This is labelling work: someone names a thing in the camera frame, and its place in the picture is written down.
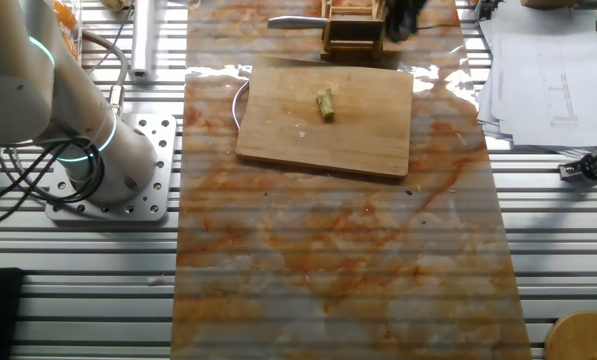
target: small wooden box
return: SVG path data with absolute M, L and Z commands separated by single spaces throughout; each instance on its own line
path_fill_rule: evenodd
M 327 59 L 334 52 L 369 51 L 380 57 L 383 50 L 385 8 L 381 0 L 371 6 L 334 6 L 322 0 L 322 17 L 327 24 L 322 33 L 320 56 Z

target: paper sheet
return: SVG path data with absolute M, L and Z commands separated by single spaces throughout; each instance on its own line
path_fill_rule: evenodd
M 494 62 L 479 120 L 497 122 L 516 145 L 597 146 L 595 18 L 514 3 L 494 14 Z

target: wooden cutting board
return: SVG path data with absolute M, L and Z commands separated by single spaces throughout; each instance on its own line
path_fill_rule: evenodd
M 413 76 L 393 70 L 259 58 L 236 153 L 249 159 L 403 177 Z M 331 88 L 333 121 L 316 102 Z
M 545 339 L 546 360 L 597 360 L 597 312 L 581 311 L 558 320 Z

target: black cable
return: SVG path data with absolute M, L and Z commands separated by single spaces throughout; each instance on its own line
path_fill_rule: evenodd
M 81 139 L 83 141 L 82 144 L 75 142 L 72 145 L 78 146 L 83 151 L 84 156 L 87 158 L 87 161 L 89 163 L 89 173 L 85 183 L 79 186 L 78 190 L 76 190 L 73 194 L 64 197 L 56 197 L 55 195 L 52 195 L 51 193 L 48 193 L 37 186 L 33 186 L 32 181 L 29 178 L 25 177 L 24 181 L 32 189 L 32 194 L 30 195 L 31 197 L 44 200 L 52 205 L 60 205 L 76 203 L 85 200 L 91 195 L 93 195 L 93 193 L 96 190 L 98 190 L 104 179 L 104 163 L 102 162 L 98 149 L 95 146 L 90 145 L 88 139 Z M 24 171 L 18 164 L 19 160 L 17 158 L 14 158 L 11 149 L 6 148 L 5 151 L 9 155 L 9 159 L 11 160 L 16 172 L 18 172 L 18 174 L 22 176 L 22 173 Z M 4 159 L 2 158 L 1 154 L 0 166 L 2 167 L 3 172 L 9 178 L 9 180 L 13 182 L 14 177 L 10 174 L 9 169 L 7 169 L 7 166 L 5 165 Z M 18 185 L 18 189 L 20 189 L 21 191 L 26 190 L 21 185 Z
M 34 161 L 31 166 L 24 172 L 24 176 L 27 177 L 29 176 L 29 174 L 36 168 L 36 166 L 38 166 L 38 164 L 40 164 L 40 162 L 47 156 L 49 155 L 49 153 L 51 151 L 53 151 L 56 147 L 58 147 L 59 144 L 56 145 L 52 145 L 49 146 L 47 149 L 45 149 L 45 151 L 42 152 L 42 154 L 36 159 L 36 161 Z M 5 195 L 6 193 L 10 192 L 11 190 L 13 190 L 14 188 L 16 188 L 16 186 L 18 186 L 21 182 L 23 181 L 23 177 L 19 177 L 16 181 L 14 181 L 11 185 L 7 186 L 5 189 L 3 189 L 2 191 L 0 191 L 0 198 L 3 197 L 3 195 Z
M 42 180 L 42 177 L 47 173 L 47 171 L 49 171 L 49 169 L 51 169 L 54 162 L 56 160 L 58 160 L 58 157 L 66 149 L 68 149 L 69 146 L 72 146 L 72 145 L 79 147 L 85 153 L 85 156 L 87 157 L 87 159 L 90 163 L 89 179 L 74 194 L 71 194 L 71 195 L 68 195 L 68 196 L 65 196 L 62 198 L 55 197 L 55 196 L 45 192 L 44 190 L 39 189 L 38 183 Z M 40 162 L 42 162 L 50 154 L 52 156 L 51 159 L 41 169 L 41 171 L 38 174 L 38 176 L 36 177 L 36 179 L 34 179 L 34 181 L 31 181 L 31 183 L 28 183 L 29 184 L 28 188 L 26 188 L 26 189 L 23 188 L 20 185 L 21 182 L 22 181 L 29 182 L 29 179 L 28 179 L 29 174 L 32 171 L 34 171 L 38 167 Z M 5 214 L 0 216 L 0 222 L 7 219 L 15 211 L 17 211 L 20 208 L 20 206 L 22 206 L 22 204 L 25 202 L 25 200 L 27 200 L 27 198 L 30 196 L 38 197 L 38 198 L 48 201 L 51 204 L 57 204 L 57 205 L 65 204 L 65 203 L 69 203 L 69 202 L 77 202 L 77 201 L 82 201 L 84 199 L 87 199 L 88 197 L 93 195 L 93 193 L 95 193 L 98 190 L 98 188 L 102 184 L 102 181 L 104 179 L 104 173 L 105 173 L 104 163 L 102 162 L 102 159 L 100 157 L 100 153 L 99 153 L 98 149 L 90 143 L 89 139 L 83 138 L 83 137 L 74 137 L 74 138 L 66 139 L 64 141 L 56 142 L 52 145 L 49 145 L 40 154 L 40 156 L 31 164 L 31 166 L 27 170 L 22 172 L 22 174 L 20 174 L 18 179 L 14 179 L 13 176 L 11 176 L 11 174 L 7 171 L 7 168 L 4 165 L 4 160 L 3 160 L 1 154 L 0 154 L 0 163 L 1 163 L 1 166 L 3 166 L 3 170 L 5 170 L 5 174 L 7 175 L 7 177 L 10 180 L 12 180 L 11 185 L 7 186 L 5 189 L 0 191 L 0 198 L 2 196 L 4 196 L 5 194 L 9 193 L 10 191 L 12 191 L 16 187 L 18 187 L 19 189 L 21 189 L 23 191 L 23 196 L 18 200 L 18 202 L 16 202 L 16 204 L 12 208 L 7 210 L 7 212 Z M 40 192 L 38 194 L 34 194 L 34 192 L 37 192 L 38 190 L 40 190 L 42 193 L 49 195 L 51 197 L 51 199 L 44 198 L 42 195 L 40 195 L 41 194 Z
M 51 166 L 53 165 L 53 163 L 58 159 L 58 156 L 60 154 L 62 154 L 68 147 L 69 147 L 69 143 L 65 143 L 62 146 L 60 144 L 56 144 L 56 145 L 52 145 L 50 147 L 48 147 L 45 151 L 43 151 L 43 153 L 38 157 L 38 159 L 36 159 L 36 161 L 34 161 L 34 163 L 32 164 L 32 166 L 29 167 L 29 169 L 27 169 L 27 171 L 29 173 L 31 173 L 31 171 L 33 171 L 33 169 L 36 168 L 36 166 L 38 166 L 38 164 L 47 156 L 49 155 L 49 153 L 54 150 L 55 148 L 59 147 L 60 149 L 56 152 L 56 154 L 54 154 L 51 158 L 51 160 L 49 160 L 49 162 L 47 163 L 47 165 L 45 165 L 45 167 L 40 171 L 40 174 L 38 174 L 38 177 L 36 177 L 36 179 L 34 180 L 33 184 L 34 186 L 38 185 L 38 183 L 40 182 L 40 180 L 42 179 L 42 177 L 47 173 L 47 171 L 49 171 L 49 169 L 51 168 Z M 12 183 L 12 185 L 8 186 L 7 188 L 5 188 L 5 190 L 0 191 L 0 198 L 7 194 L 8 192 L 10 192 L 11 190 L 13 190 L 13 188 L 16 187 L 16 185 L 20 184 L 22 182 L 22 177 L 18 178 L 14 183 Z M 29 195 L 31 194 L 31 188 L 29 188 L 28 190 L 26 190 L 23 194 L 23 196 L 18 200 L 18 202 L 9 210 L 7 210 L 7 212 L 5 212 L 3 215 L 0 216 L 0 222 L 7 219 L 8 217 L 10 217 L 16 210 L 18 210 L 20 208 L 20 206 L 22 206 L 22 204 L 25 202 L 25 200 L 27 200 L 27 197 L 29 197 Z
M 437 25 L 430 25 L 430 26 L 421 26 L 418 27 L 418 30 L 427 30 L 427 29 L 435 29 L 435 28 L 439 28 L 439 27 L 460 27 L 460 25 L 454 25 L 454 24 L 437 24 Z

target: crumb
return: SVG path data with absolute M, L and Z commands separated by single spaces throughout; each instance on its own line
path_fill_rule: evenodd
M 162 274 L 157 277 L 148 277 L 147 278 L 147 285 L 149 286 L 156 286 L 156 285 L 164 285 L 165 281 L 165 274 Z

